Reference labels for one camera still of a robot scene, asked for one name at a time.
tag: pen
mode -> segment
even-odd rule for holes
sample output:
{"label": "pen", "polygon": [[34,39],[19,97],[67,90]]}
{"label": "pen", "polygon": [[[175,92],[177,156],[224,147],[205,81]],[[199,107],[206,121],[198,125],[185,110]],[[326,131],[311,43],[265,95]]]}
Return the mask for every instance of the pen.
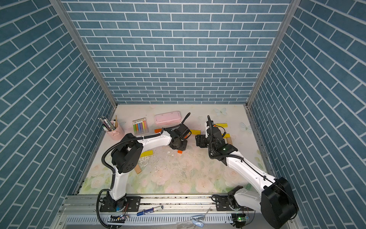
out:
{"label": "pen", "polygon": [[152,207],[150,209],[147,209],[147,210],[143,210],[143,211],[140,211],[139,213],[137,213],[137,216],[141,216],[141,215],[145,215],[145,214],[149,214],[149,213],[152,213],[154,211],[159,211],[159,210],[162,210],[164,207],[163,205],[160,205],[158,207]]}

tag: wooden block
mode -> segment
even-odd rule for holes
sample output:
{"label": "wooden block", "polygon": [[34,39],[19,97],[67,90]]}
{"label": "wooden block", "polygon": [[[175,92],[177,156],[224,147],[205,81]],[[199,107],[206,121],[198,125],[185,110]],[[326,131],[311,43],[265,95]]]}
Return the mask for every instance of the wooden block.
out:
{"label": "wooden block", "polygon": [[136,167],[135,167],[135,172],[136,172],[137,174],[139,174],[139,173],[141,173],[141,172],[142,172],[142,170],[141,170],[140,166],[136,165]]}
{"label": "wooden block", "polygon": [[231,140],[231,138],[230,138],[230,137],[227,137],[227,138],[226,138],[226,141],[228,142],[228,144],[232,145],[232,140]]}

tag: black motor housing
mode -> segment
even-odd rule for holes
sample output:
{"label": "black motor housing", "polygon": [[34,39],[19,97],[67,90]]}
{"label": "black motor housing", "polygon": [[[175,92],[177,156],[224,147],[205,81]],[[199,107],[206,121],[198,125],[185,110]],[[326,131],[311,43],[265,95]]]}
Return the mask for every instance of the black motor housing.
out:
{"label": "black motor housing", "polygon": [[262,191],[261,212],[272,227],[279,229],[298,211],[299,206],[285,178],[277,179],[275,185],[272,184]]}

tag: blue brick wall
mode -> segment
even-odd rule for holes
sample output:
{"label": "blue brick wall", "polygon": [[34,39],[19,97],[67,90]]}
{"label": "blue brick wall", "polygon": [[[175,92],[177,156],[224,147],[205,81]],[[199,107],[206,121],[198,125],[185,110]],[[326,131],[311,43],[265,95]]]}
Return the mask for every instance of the blue brick wall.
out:
{"label": "blue brick wall", "polygon": [[49,227],[111,104],[48,0],[0,1],[0,228]]}
{"label": "blue brick wall", "polygon": [[290,0],[63,1],[118,103],[239,103]]}
{"label": "blue brick wall", "polygon": [[304,228],[366,228],[365,12],[302,0],[252,105]]}

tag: table surface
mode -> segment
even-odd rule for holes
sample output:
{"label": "table surface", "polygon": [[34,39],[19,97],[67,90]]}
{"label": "table surface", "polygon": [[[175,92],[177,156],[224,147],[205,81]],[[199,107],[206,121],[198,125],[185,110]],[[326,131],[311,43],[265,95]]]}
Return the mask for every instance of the table surface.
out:
{"label": "table surface", "polygon": [[[227,123],[225,129],[233,145],[247,160],[266,170],[242,105],[118,105],[114,115],[125,133],[133,133],[133,120],[146,117],[149,133],[145,135],[149,135],[154,129],[169,127],[156,126],[154,116],[171,111],[180,111],[182,119],[190,112],[184,123],[191,130],[200,130],[201,134],[205,133],[207,115],[214,123]],[[112,172],[101,163],[101,156],[117,142],[104,135],[79,195],[98,194],[100,189],[110,187]],[[111,164],[111,160],[109,154],[106,162]],[[237,185],[255,192],[233,169],[210,159],[207,148],[197,147],[195,135],[188,138],[187,149],[182,154],[169,146],[161,146],[153,149],[152,156],[140,158],[138,164],[142,172],[130,172],[126,188],[129,194],[227,193]]]}

